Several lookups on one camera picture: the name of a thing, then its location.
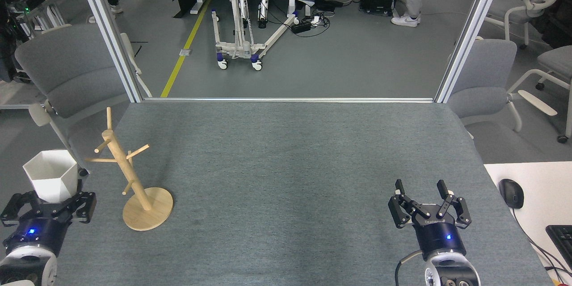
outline white medical lift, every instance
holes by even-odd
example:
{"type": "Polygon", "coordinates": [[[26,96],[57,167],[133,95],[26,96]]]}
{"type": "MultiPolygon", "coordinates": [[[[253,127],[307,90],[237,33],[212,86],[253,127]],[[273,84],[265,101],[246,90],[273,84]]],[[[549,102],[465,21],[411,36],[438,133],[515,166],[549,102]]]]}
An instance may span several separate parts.
{"type": "MultiPolygon", "coordinates": [[[[254,41],[252,35],[252,23],[248,17],[248,3],[247,0],[229,0],[232,5],[232,15],[235,19],[235,42],[226,43],[220,41],[219,34],[219,18],[216,15],[216,11],[212,10],[212,18],[214,25],[214,45],[216,47],[217,62],[221,69],[227,68],[227,60],[223,55],[230,56],[231,59],[235,58],[246,58],[250,59],[252,67],[255,70],[262,69],[261,58],[266,54],[270,46],[278,40],[278,38],[286,31],[288,26],[298,24],[295,13],[287,15],[286,21],[274,32],[268,40],[263,44],[257,44],[254,41]],[[245,28],[248,28],[250,41],[245,38],[245,28]]],[[[266,23],[266,13],[268,12],[268,0],[261,0],[261,5],[259,7],[259,21],[263,19],[265,26],[266,23]]]]}

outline robotic arm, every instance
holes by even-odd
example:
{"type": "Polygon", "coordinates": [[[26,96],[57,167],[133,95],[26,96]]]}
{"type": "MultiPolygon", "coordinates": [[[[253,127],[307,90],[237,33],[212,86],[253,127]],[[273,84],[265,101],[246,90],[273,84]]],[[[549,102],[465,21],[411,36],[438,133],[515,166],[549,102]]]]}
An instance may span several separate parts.
{"type": "Polygon", "coordinates": [[[95,193],[80,188],[75,196],[55,203],[40,199],[35,191],[14,194],[0,215],[5,227],[17,225],[2,241],[6,258],[0,261],[0,285],[52,286],[67,228],[73,221],[89,223],[95,207],[95,193]],[[26,204],[31,210],[19,216],[26,204]]]}
{"type": "MultiPolygon", "coordinates": [[[[465,229],[471,224],[464,198],[456,197],[447,189],[443,180],[437,183],[443,199],[441,205],[419,204],[411,200],[405,195],[401,180],[395,182],[395,188],[395,195],[388,202],[391,216],[399,229],[413,225],[421,248],[420,253],[426,262],[426,285],[480,286],[480,279],[474,266],[464,257],[467,251],[457,230],[457,227],[465,229]],[[447,212],[450,205],[455,209],[456,218],[447,212]]],[[[399,266],[411,257],[407,256],[398,264],[395,273],[397,285],[399,266]]]]}

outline computer mouse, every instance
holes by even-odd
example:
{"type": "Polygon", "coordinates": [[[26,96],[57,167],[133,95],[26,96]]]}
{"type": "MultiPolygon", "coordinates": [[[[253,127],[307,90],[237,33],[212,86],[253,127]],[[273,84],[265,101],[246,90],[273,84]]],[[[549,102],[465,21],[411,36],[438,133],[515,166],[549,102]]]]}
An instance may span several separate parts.
{"type": "Polygon", "coordinates": [[[506,205],[514,209],[521,209],[525,204],[525,193],[521,186],[511,179],[502,179],[499,182],[499,191],[506,205]]]}

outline shoe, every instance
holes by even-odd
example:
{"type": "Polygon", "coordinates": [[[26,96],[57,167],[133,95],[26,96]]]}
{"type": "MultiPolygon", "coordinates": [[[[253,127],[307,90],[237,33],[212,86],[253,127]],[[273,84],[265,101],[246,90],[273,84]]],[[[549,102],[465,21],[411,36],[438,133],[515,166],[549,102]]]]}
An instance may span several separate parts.
{"type": "Polygon", "coordinates": [[[404,25],[406,27],[417,27],[421,23],[421,16],[416,19],[411,19],[409,14],[404,14],[401,17],[391,18],[391,23],[394,25],[404,25]]]}
{"type": "MultiPolygon", "coordinates": [[[[113,19],[117,19],[117,16],[115,15],[115,13],[112,13],[112,17],[113,17],[113,19]]],[[[88,22],[89,23],[96,23],[96,17],[94,17],[94,16],[89,17],[88,22]]]]}
{"type": "Polygon", "coordinates": [[[109,5],[109,7],[111,7],[111,12],[112,12],[112,13],[122,13],[122,12],[123,12],[123,8],[121,8],[118,4],[116,4],[116,5],[109,5]]]}

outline wooden mug tree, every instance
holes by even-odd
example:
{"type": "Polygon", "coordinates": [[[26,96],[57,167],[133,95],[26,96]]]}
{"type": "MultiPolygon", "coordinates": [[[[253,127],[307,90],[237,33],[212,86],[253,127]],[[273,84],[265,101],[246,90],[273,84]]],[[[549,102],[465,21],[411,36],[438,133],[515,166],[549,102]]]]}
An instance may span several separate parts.
{"type": "Polygon", "coordinates": [[[111,107],[107,108],[107,123],[108,129],[101,134],[104,142],[94,151],[99,153],[107,146],[113,154],[113,158],[86,158],[86,160],[90,162],[116,162],[123,171],[123,175],[127,179],[127,186],[122,194],[126,195],[130,188],[135,192],[135,195],[129,198],[123,207],[123,221],[128,227],[137,231],[147,231],[158,227],[167,220],[173,210],[173,197],[163,188],[144,189],[133,168],[133,157],[147,150],[149,145],[146,144],[134,152],[128,151],[126,154],[112,129],[111,107]]]}

